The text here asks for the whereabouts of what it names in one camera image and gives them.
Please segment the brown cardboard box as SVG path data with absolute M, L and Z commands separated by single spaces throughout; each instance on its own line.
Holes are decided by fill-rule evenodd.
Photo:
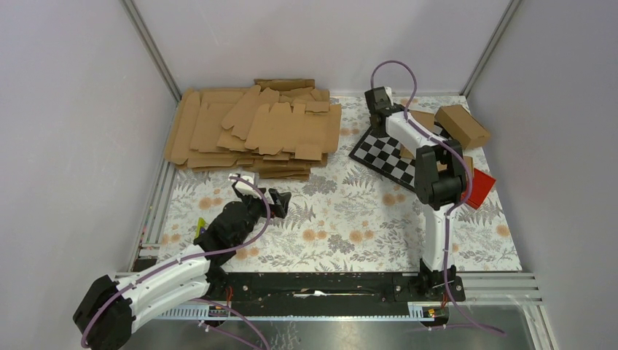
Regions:
M 490 139 L 490 132 L 462 105 L 441 106 L 435 120 L 463 149 L 484 147 Z

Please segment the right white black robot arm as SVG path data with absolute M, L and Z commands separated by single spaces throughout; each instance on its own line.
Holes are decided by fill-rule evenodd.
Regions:
M 406 106 L 397 104 L 388 87 L 364 94 L 372 130 L 390 136 L 415 152 L 414 190 L 424 205 L 425 246 L 415 284 L 427 300 L 455 302 L 456 267 L 450 262 L 450 218 L 461 205 L 469 169 L 461 145 L 436 135 L 419 123 Z

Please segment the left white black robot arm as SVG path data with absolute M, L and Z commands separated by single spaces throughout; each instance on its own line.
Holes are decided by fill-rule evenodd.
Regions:
M 285 218 L 290 192 L 232 186 L 238 200 L 227 203 L 191 245 L 178 254 L 131 276 L 97 278 L 72 319 L 85 349 L 120 349 L 148 321 L 188 300 L 223 296 L 221 266 L 248 245 L 249 234 L 261 218 Z

